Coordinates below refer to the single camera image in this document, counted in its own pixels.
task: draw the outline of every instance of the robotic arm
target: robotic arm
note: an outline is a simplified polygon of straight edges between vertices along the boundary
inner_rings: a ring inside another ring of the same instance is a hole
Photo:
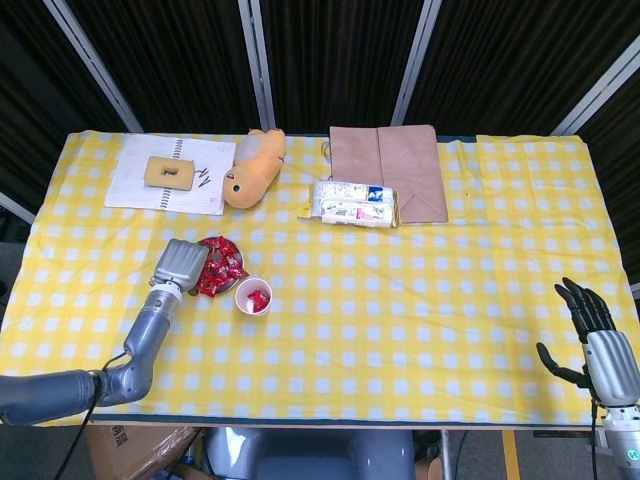
[[[106,407],[143,398],[182,292],[194,287],[208,253],[207,247],[184,240],[169,242],[152,277],[151,292],[124,341],[127,363],[102,370],[0,376],[0,420],[30,425],[80,413],[94,402]]]
[[[599,295],[563,278],[556,291],[571,311],[582,343],[583,372],[559,367],[542,343],[540,360],[557,377],[588,388],[594,401],[607,410],[605,436],[625,480],[640,479],[640,371],[624,333],[616,331],[606,303]]]

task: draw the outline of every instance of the candy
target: candy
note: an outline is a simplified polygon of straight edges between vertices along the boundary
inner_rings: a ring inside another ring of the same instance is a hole
[[[247,295],[247,298],[253,300],[253,313],[260,313],[269,305],[269,297],[260,290],[255,290],[253,293],[250,293]]]
[[[196,293],[213,297],[220,288],[249,275],[242,268],[242,255],[230,240],[219,236],[198,243],[209,247],[209,254],[196,284]]]

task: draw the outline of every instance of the white cup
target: white cup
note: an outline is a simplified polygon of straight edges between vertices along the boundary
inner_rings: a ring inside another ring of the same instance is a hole
[[[264,307],[263,310],[253,313],[253,300],[249,298],[249,295],[256,290],[260,290],[264,295],[269,297],[269,303],[267,303],[267,306]],[[265,315],[271,308],[272,300],[273,295],[271,293],[271,286],[266,280],[261,278],[249,277],[238,285],[238,288],[236,288],[236,306],[246,315],[254,317]]]

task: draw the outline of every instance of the notebook page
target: notebook page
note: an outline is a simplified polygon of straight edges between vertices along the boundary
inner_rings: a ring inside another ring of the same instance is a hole
[[[176,137],[125,136],[105,206],[222,215],[222,183],[233,165],[235,144],[182,139],[180,148],[177,145]],[[147,160],[154,155],[172,158],[178,151],[178,158],[192,160],[198,172],[190,191],[166,189],[170,191],[169,202],[167,208],[162,208],[165,189],[144,184]]]
[[[185,138],[180,158],[193,160],[196,173],[191,190],[171,190],[167,210],[222,215],[224,175],[233,166],[236,144]]]

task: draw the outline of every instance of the stuffed toy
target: stuffed toy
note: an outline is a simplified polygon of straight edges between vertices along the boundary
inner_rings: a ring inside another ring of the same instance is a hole
[[[250,130],[236,147],[233,163],[224,177],[224,199],[236,208],[253,207],[284,165],[284,132]]]

